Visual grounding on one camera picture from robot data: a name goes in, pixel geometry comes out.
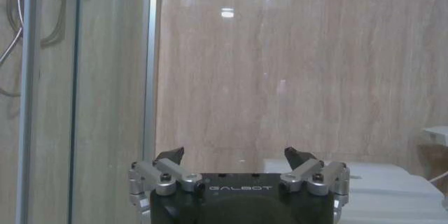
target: screw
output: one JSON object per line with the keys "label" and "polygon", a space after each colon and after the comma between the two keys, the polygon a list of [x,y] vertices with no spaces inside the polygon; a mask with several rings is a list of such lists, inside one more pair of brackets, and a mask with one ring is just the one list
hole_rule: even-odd
{"label": "screw", "polygon": [[293,174],[287,174],[287,178],[296,179],[296,176]]}
{"label": "screw", "polygon": [[160,181],[161,181],[161,182],[168,182],[168,181],[171,181],[171,174],[168,174],[168,173],[161,174],[161,175],[160,175]]}
{"label": "screw", "polygon": [[316,173],[313,175],[313,181],[316,181],[316,182],[324,182],[324,176],[323,176],[321,173]]}
{"label": "screw", "polygon": [[192,173],[187,176],[187,178],[192,179],[192,178],[196,178],[197,177],[197,174]]}
{"label": "screw", "polygon": [[203,198],[204,192],[205,192],[205,184],[201,182],[197,182],[195,184],[195,194],[199,198]]}
{"label": "screw", "polygon": [[289,191],[289,185],[285,182],[280,182],[279,189],[280,189],[280,191],[288,192]]}

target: shower hose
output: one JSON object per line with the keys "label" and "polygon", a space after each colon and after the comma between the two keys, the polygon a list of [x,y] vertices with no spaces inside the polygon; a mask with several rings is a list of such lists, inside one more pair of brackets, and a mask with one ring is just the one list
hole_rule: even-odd
{"label": "shower hose", "polygon": [[[4,50],[4,52],[1,53],[0,56],[0,68],[3,66],[3,64],[5,63],[7,59],[11,56],[11,53],[23,37],[23,20],[24,20],[24,11],[23,11],[23,0],[17,0],[16,2],[16,8],[17,8],[17,18],[19,18],[19,24],[15,20],[15,15],[13,15],[13,4],[12,4],[13,0],[7,0],[7,17],[8,17],[8,21],[11,24],[11,27],[13,29],[15,32],[15,36],[13,39],[7,47],[7,49]],[[48,35],[48,37],[45,37],[44,39],[40,40],[40,45],[44,46],[49,46],[52,45],[55,42],[57,42],[59,38],[60,38],[60,32],[63,30],[63,23],[64,23],[64,16],[65,16],[65,0],[61,0],[61,7],[60,7],[60,12],[59,12],[59,17],[57,17],[57,23],[55,26],[55,29],[52,30],[51,34]],[[13,93],[9,91],[5,91],[3,88],[0,88],[0,94],[5,95],[8,97],[19,97],[20,93]]]}

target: glass panel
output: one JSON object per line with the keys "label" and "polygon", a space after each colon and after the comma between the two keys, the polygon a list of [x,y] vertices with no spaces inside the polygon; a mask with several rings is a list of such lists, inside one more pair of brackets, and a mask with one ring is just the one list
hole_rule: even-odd
{"label": "glass panel", "polygon": [[[17,0],[0,0],[0,54],[15,37],[15,30],[8,21],[7,3],[17,22]],[[13,47],[4,64],[0,63],[0,88],[11,93],[20,92],[21,43]],[[19,144],[20,97],[0,93],[0,222],[13,223],[16,214],[17,184],[17,144]]]}
{"label": "glass panel", "polygon": [[41,0],[40,4],[28,223],[44,224],[65,223],[68,215],[76,0]]}
{"label": "glass panel", "polygon": [[141,157],[148,0],[81,0],[73,224],[136,223],[128,169]]}

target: marble wall tile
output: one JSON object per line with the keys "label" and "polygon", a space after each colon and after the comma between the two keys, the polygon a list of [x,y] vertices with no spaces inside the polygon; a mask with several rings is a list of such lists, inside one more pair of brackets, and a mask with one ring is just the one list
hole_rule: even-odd
{"label": "marble wall tile", "polygon": [[163,0],[157,151],[233,150],[253,170],[292,145],[412,170],[411,140],[448,122],[445,1]]}

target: wall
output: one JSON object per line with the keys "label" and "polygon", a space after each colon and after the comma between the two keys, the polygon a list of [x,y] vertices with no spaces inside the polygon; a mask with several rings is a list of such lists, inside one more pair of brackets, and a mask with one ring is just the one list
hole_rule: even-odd
{"label": "wall", "polygon": [[163,0],[157,152],[248,172],[292,145],[423,174],[447,39],[448,0]]}
{"label": "wall", "polygon": [[[13,37],[7,19],[7,0],[0,0],[0,54]],[[21,44],[17,44],[0,68],[0,87],[20,92]],[[13,223],[16,214],[16,178],[19,144],[20,98],[0,95],[0,216],[3,223]]]}

